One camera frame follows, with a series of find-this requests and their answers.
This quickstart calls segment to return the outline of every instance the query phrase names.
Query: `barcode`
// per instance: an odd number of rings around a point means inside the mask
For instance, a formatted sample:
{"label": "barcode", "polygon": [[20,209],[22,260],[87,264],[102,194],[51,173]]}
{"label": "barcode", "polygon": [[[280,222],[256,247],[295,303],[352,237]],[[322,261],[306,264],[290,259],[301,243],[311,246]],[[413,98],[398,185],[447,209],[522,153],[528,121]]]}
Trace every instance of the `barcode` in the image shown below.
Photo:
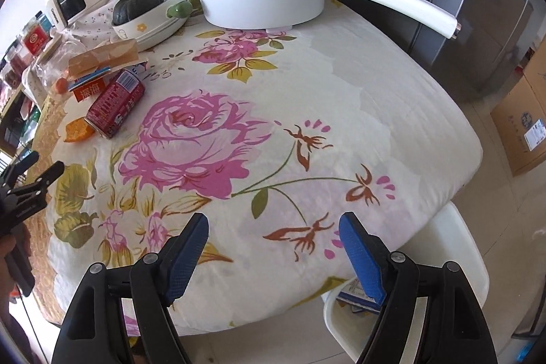
{"label": "barcode", "polygon": [[116,82],[130,93],[138,85],[139,80],[128,71],[124,71],[119,75]]}

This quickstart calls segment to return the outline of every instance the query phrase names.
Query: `blue gripper pad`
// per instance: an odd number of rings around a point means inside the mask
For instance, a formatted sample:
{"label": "blue gripper pad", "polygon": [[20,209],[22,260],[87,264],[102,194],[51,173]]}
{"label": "blue gripper pad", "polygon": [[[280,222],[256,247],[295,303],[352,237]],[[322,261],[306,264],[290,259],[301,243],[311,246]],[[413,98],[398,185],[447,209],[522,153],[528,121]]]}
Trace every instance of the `blue gripper pad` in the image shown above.
{"label": "blue gripper pad", "polygon": [[167,291],[164,297],[168,305],[180,298],[188,287],[189,279],[209,238],[209,220],[202,213],[194,214],[178,236],[185,238],[185,243],[178,252],[174,252],[175,256],[171,258],[167,270]]}
{"label": "blue gripper pad", "polygon": [[380,306],[387,297],[387,292],[381,283],[381,267],[373,259],[370,250],[358,234],[357,224],[362,228],[354,213],[343,213],[339,224],[340,240],[362,288]]}

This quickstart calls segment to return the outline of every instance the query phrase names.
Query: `green bowl handle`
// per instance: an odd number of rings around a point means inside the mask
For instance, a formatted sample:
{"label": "green bowl handle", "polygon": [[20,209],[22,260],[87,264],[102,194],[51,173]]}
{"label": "green bowl handle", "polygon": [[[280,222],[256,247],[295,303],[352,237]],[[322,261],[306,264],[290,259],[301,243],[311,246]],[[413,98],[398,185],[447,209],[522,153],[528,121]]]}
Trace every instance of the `green bowl handle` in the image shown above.
{"label": "green bowl handle", "polygon": [[193,11],[192,3],[189,1],[182,1],[182,2],[176,3],[175,5],[171,5],[167,9],[167,17],[185,19],[189,17],[190,14],[192,14],[192,11]]}

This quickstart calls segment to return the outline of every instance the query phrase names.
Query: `dark green pumpkin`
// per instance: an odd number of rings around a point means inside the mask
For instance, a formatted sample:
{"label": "dark green pumpkin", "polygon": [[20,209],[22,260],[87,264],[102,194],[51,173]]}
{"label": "dark green pumpkin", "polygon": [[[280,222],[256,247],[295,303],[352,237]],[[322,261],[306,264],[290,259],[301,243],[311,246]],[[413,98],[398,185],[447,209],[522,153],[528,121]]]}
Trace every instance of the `dark green pumpkin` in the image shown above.
{"label": "dark green pumpkin", "polygon": [[163,0],[119,0],[112,14],[112,25],[122,25],[157,7]]}

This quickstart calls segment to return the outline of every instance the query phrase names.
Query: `floral tablecloth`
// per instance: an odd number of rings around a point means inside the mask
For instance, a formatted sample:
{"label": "floral tablecloth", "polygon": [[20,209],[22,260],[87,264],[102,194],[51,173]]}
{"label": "floral tablecloth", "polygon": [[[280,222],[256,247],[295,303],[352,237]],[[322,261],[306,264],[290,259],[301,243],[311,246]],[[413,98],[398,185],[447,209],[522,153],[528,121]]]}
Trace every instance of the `floral tablecloth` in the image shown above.
{"label": "floral tablecloth", "polygon": [[[337,1],[273,34],[219,29],[199,13],[144,53],[145,95],[113,139],[63,142],[90,102],[46,112],[37,171],[60,159],[66,172],[30,225],[53,321],[92,262],[117,267],[159,251],[195,211],[210,236],[171,309],[178,332],[272,316],[354,275],[337,231],[343,212],[395,249],[479,166],[457,105]],[[124,310],[137,334],[130,301]]]}

